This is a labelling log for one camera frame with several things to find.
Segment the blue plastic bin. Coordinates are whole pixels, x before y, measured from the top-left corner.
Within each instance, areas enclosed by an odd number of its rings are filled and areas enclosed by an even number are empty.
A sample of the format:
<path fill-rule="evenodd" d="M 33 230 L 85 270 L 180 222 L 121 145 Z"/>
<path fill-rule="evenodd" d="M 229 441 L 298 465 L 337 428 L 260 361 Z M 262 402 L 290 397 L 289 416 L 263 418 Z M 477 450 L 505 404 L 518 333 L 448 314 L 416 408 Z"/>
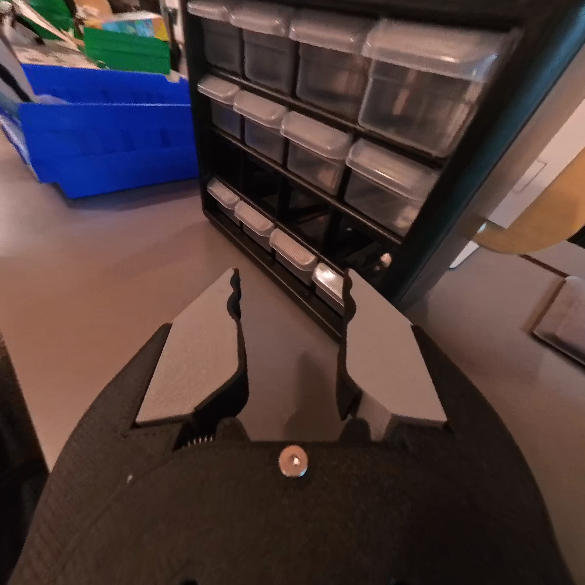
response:
<path fill-rule="evenodd" d="M 189 81 L 162 74 L 24 64 L 38 95 L 15 146 L 41 183 L 69 199 L 197 179 Z"/>

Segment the black drawer cabinet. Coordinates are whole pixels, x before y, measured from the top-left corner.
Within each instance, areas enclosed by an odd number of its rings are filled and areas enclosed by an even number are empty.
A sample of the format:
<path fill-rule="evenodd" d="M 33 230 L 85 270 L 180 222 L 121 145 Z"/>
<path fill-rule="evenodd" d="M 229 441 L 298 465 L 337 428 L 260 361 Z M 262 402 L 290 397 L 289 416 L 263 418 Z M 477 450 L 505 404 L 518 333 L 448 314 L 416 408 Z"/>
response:
<path fill-rule="evenodd" d="M 459 145 L 463 149 L 463 162 L 456 163 L 452 160 L 456 168 L 455 175 L 451 179 L 445 178 L 446 195 L 439 195 L 435 201 L 445 204 L 445 207 L 431 211 L 431 219 L 442 218 L 444 223 L 424 228 L 424 244 L 427 247 L 420 247 L 420 250 L 424 253 L 425 264 L 410 273 L 413 277 L 410 281 L 411 287 L 400 297 L 399 302 L 390 301 L 382 295 L 400 309 L 410 307 L 438 282 L 483 222 L 480 214 L 503 198 L 501 195 L 487 194 L 484 185 L 488 179 L 496 178 L 497 166 L 503 163 L 512 145 L 519 142 L 521 132 L 535 118 L 537 110 L 584 48 L 584 1 L 469 2 L 473 2 L 469 4 L 472 15 L 488 15 L 490 23 L 495 23 L 497 27 L 513 28 L 517 34 L 516 40 L 494 81 L 493 93 L 486 95 L 484 105 L 474 118 L 478 125 L 475 129 L 470 127 L 469 133 L 464 136 L 470 140 L 470 144 L 465 146 L 464 141 L 461 141 Z M 184 1 L 180 2 L 180 7 L 184 19 L 186 63 L 189 70 Z M 239 225 L 232 221 L 235 218 L 234 211 L 228 211 L 228 215 L 220 213 L 219 219 L 226 220 L 226 223 L 217 223 L 206 214 L 204 196 L 209 191 L 201 177 L 201 150 L 197 145 L 196 118 L 199 109 L 194 104 L 197 89 L 189 71 L 188 75 L 204 215 L 217 230 L 277 282 L 327 333 L 334 338 L 340 338 L 342 318 L 335 314 L 336 311 L 330 303 L 324 306 L 325 309 L 333 310 L 330 313 L 312 311 L 317 307 L 303 304 L 294 291 L 285 288 L 260 263 L 258 257 L 245 249 L 238 240 L 241 235 Z"/>

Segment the colourful printed box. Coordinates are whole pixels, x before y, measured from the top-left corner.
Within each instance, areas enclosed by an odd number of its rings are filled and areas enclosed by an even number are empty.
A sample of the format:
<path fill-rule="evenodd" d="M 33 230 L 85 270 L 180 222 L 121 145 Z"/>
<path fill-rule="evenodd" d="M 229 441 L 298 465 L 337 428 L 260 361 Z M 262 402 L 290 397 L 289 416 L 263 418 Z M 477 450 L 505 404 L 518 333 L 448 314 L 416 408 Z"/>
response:
<path fill-rule="evenodd" d="M 169 41 L 164 18 L 148 11 L 116 13 L 102 18 L 102 30 Z"/>

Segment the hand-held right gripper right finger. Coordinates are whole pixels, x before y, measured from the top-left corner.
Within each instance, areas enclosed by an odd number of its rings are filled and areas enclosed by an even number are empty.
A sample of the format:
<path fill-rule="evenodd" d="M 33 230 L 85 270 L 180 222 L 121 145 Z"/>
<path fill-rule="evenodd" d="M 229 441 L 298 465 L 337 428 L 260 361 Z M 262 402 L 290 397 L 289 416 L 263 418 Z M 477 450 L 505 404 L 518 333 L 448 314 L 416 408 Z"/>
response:
<path fill-rule="evenodd" d="M 341 420 L 367 425 L 371 440 L 388 440 L 400 424 L 442 429 L 448 418 L 409 319 L 352 269 L 342 299 Z"/>

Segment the rows of clear drawers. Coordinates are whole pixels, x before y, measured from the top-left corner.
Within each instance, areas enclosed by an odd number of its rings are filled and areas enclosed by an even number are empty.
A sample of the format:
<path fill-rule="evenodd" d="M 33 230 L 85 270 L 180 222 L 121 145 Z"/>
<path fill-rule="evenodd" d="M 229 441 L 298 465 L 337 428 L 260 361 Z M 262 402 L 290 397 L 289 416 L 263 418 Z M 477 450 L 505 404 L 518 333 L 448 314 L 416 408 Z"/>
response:
<path fill-rule="evenodd" d="M 516 40 L 469 1 L 184 1 L 204 209 L 314 312 L 395 303 Z"/>

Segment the curved wooden chair back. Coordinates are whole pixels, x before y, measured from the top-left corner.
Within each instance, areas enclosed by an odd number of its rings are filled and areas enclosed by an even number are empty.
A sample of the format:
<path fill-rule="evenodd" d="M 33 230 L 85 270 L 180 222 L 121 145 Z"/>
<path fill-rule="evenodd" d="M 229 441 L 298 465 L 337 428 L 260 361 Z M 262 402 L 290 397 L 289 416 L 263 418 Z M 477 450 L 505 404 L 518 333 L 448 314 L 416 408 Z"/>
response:
<path fill-rule="evenodd" d="M 566 241 L 584 226 L 584 150 L 508 228 L 488 221 L 472 242 L 510 255 L 539 252 Z"/>

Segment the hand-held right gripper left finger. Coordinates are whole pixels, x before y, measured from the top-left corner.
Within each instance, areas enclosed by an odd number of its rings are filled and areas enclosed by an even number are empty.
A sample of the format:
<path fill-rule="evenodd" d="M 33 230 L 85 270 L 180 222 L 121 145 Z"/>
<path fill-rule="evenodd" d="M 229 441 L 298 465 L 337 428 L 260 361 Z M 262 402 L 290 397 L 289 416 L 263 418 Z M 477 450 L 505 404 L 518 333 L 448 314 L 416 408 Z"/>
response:
<path fill-rule="evenodd" d="M 240 275 L 226 270 L 174 318 L 135 419 L 217 425 L 249 398 Z"/>

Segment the green plastic bin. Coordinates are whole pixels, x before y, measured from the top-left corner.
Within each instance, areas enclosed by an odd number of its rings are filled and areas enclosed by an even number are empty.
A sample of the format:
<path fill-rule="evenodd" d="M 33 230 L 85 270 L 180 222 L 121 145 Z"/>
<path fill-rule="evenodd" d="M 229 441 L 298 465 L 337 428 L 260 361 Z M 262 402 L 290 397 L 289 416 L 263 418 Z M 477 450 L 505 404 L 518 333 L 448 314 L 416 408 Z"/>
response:
<path fill-rule="evenodd" d="M 31 8 L 45 18 L 54 27 L 68 31 L 74 28 L 72 1 L 28 1 Z"/>
<path fill-rule="evenodd" d="M 85 55 L 103 68 L 168 75 L 168 43 L 154 37 L 84 28 Z"/>

